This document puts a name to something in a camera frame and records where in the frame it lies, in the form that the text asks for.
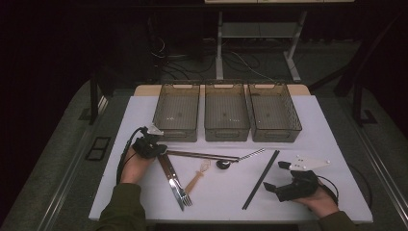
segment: beige utensil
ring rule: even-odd
[[[204,160],[204,162],[201,164],[200,170],[197,171],[195,173],[194,178],[192,178],[192,180],[189,182],[189,184],[186,186],[186,188],[184,189],[184,191],[187,194],[190,194],[192,188],[195,186],[195,184],[197,183],[198,179],[200,177],[203,177],[204,174],[203,172],[206,171],[211,165],[211,161],[210,160]]]

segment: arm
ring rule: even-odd
[[[145,213],[140,204],[141,188],[138,184],[154,159],[143,159],[131,147],[126,154],[120,183],[108,206],[102,211],[95,230],[145,230]]]
[[[357,231],[357,227],[348,215],[339,210],[327,192],[318,187],[316,192],[305,198],[298,198],[295,202],[309,207],[319,218],[322,231]]]

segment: hand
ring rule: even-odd
[[[306,205],[318,218],[324,218],[340,211],[332,197],[321,187],[318,187],[314,194],[295,199],[294,202]]]
[[[120,183],[137,184],[155,159],[142,158],[135,149],[130,147],[124,160],[127,162],[123,167]]]

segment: wooden desk edge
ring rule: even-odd
[[[139,85],[135,89],[134,96],[157,96],[160,94],[162,85]],[[204,85],[201,85],[201,93],[204,94]],[[308,88],[304,85],[288,85],[291,95],[310,95]]]

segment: background table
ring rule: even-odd
[[[146,211],[147,220],[155,223],[299,223],[316,219],[300,204],[290,201],[279,202],[276,195],[267,192],[263,186],[255,194],[248,209],[242,210],[273,151],[278,149],[281,152],[266,176],[266,182],[277,186],[291,183],[290,172],[279,168],[278,161],[291,162],[296,155],[330,160],[329,167],[316,169],[315,173],[328,178],[337,186],[340,191],[340,208],[346,211],[353,221],[372,222],[370,209],[347,167],[317,99],[307,95],[308,91],[304,86],[289,87],[303,127],[294,143],[253,142],[251,135],[245,142],[206,142],[203,125],[204,95],[201,95],[198,141],[167,142],[168,149],[233,156],[243,156],[261,147],[267,151],[233,164],[227,170],[218,169],[216,163],[212,161],[211,167],[191,192],[193,205],[186,207],[184,212],[180,210],[160,164],[154,162],[140,181],[142,187],[140,200]],[[137,128],[151,123],[159,89],[160,86],[140,86],[135,92],[136,96],[131,97],[89,218],[99,219],[100,213],[109,203],[123,147]],[[170,160],[183,187],[187,186],[202,163],[200,159],[177,156],[170,156]]]

